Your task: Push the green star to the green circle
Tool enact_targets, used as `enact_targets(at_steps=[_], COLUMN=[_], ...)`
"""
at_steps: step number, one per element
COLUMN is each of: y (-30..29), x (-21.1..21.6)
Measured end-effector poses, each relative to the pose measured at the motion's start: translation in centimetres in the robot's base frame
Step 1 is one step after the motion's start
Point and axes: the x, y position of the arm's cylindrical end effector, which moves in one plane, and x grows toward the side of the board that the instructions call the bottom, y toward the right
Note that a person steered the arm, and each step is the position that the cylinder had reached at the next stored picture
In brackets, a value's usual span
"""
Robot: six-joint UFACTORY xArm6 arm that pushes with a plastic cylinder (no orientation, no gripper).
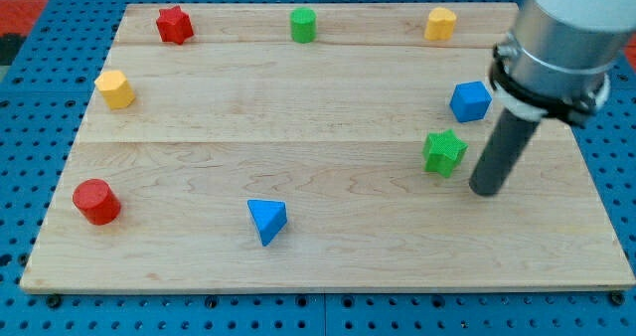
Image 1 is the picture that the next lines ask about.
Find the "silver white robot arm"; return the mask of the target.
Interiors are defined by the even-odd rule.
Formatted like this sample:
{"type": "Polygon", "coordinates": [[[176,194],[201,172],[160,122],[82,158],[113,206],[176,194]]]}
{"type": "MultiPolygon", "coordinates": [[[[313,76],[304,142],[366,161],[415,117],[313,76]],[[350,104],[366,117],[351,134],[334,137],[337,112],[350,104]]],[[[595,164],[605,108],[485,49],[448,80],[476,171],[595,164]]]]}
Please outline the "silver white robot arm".
{"type": "Polygon", "coordinates": [[[524,0],[493,49],[490,81],[514,116],[582,125],[609,98],[608,72],[635,32],[635,0],[524,0]]]}

